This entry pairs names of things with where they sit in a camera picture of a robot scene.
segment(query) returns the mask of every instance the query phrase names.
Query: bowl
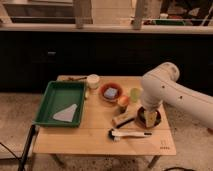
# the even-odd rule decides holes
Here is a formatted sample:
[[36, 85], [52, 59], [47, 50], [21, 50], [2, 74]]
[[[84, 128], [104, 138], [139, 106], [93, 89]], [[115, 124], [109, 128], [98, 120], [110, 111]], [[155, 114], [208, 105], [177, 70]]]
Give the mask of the bowl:
[[[114, 98], [107, 98], [106, 96], [104, 96], [105, 92], [109, 88], [117, 90], [117, 94], [115, 95]], [[106, 83], [103, 86], [101, 86], [101, 88], [100, 88], [100, 96], [103, 100], [105, 100], [107, 102], [112, 102], [112, 103], [117, 102], [118, 98], [122, 95], [122, 93], [123, 93], [123, 90], [122, 90], [121, 86], [116, 83]]]
[[141, 108], [138, 109], [138, 112], [137, 112], [137, 121], [142, 127], [144, 127], [144, 128], [153, 128], [153, 127], [157, 126], [161, 122], [161, 114], [157, 110], [156, 111], [157, 112], [157, 118], [156, 118], [154, 126], [153, 127], [147, 127], [146, 126], [146, 120], [145, 120], [145, 117], [144, 117], [144, 111], [145, 111], [145, 109], [143, 107], [141, 107]]

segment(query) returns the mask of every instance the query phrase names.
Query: white paper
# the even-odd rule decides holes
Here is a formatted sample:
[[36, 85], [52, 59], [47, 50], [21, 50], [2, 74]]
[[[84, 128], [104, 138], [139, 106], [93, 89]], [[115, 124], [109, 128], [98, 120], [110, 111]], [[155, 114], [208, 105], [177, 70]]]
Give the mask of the white paper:
[[53, 115], [53, 119], [65, 122], [72, 122], [75, 111], [77, 109], [76, 104], [72, 104], [66, 109], [63, 109]]

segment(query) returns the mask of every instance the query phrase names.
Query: white cup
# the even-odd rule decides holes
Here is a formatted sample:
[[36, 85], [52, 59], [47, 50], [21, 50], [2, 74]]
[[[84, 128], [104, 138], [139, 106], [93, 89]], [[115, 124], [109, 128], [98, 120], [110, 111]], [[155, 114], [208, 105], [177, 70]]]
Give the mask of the white cup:
[[96, 74], [87, 76], [87, 85], [91, 89], [96, 89], [99, 86], [100, 77]]

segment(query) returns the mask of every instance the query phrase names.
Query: green cup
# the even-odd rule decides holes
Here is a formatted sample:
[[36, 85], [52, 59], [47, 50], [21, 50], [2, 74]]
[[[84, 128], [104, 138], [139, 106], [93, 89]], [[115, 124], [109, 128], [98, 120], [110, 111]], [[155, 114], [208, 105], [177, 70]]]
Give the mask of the green cup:
[[138, 88], [132, 88], [130, 90], [130, 100], [133, 103], [137, 103], [138, 99], [141, 96], [141, 90]]

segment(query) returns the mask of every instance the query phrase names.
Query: red bowl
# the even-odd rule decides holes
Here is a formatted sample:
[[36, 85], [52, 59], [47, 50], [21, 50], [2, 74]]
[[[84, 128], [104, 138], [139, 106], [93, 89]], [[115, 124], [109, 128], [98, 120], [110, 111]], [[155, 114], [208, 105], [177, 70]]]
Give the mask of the red bowl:
[[[113, 99], [109, 99], [104, 96], [104, 93], [108, 88], [114, 88], [114, 89], [118, 90], [118, 93], [116, 94], [116, 96]], [[116, 83], [106, 83], [100, 88], [101, 98], [108, 102], [113, 102], [113, 103], [117, 102], [118, 98], [122, 95], [122, 93], [123, 93], [123, 90], [122, 90], [121, 86]]]

